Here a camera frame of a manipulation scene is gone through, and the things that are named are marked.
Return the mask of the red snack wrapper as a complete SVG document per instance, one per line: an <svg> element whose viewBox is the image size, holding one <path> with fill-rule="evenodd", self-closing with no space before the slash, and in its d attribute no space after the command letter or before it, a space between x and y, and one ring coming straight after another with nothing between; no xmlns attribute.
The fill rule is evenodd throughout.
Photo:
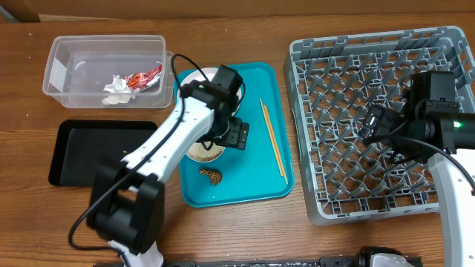
<svg viewBox="0 0 475 267"><path fill-rule="evenodd" d="M134 73L125 77L125 83L133 93L139 93L153 87L160 80L163 66L158 64L153 70L148 72Z"/></svg>

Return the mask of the pink bowl with rice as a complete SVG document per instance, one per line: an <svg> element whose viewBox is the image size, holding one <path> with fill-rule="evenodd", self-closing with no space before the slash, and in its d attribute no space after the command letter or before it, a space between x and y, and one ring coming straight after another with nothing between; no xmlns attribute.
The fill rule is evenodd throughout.
<svg viewBox="0 0 475 267"><path fill-rule="evenodd" d="M213 144L209 150L206 150L206 147L210 145L210 142L204 144L195 142L186 152L186 156L195 162L211 162L217 159L226 149L223 146Z"/></svg>

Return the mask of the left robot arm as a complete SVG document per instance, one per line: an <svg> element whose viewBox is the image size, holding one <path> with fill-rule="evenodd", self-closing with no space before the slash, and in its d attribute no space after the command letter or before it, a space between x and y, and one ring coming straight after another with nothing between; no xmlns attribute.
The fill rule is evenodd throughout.
<svg viewBox="0 0 475 267"><path fill-rule="evenodd" d="M161 266L156 238L164 186L194 143L243 150L249 125L235 117L246 92L242 79L193 80L180 89L167 120L135 151L96 171L89 208L80 217L108 241L123 266Z"/></svg>

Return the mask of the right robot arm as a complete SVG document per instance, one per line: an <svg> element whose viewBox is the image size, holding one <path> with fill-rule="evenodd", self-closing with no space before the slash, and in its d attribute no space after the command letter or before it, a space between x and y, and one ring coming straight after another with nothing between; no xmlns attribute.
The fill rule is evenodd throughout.
<svg viewBox="0 0 475 267"><path fill-rule="evenodd" d="M407 161L425 164L433 178L446 266L474 265L474 115L456 102L423 99L401 112L373 105L359 132Z"/></svg>

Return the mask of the white tissue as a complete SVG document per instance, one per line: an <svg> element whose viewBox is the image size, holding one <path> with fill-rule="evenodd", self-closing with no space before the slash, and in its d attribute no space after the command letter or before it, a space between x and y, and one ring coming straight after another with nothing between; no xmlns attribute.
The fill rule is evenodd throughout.
<svg viewBox="0 0 475 267"><path fill-rule="evenodd" d="M113 75L112 83L107 84L103 90L108 93L102 100L103 105L127 104L135 98L127 82L118 75Z"/></svg>

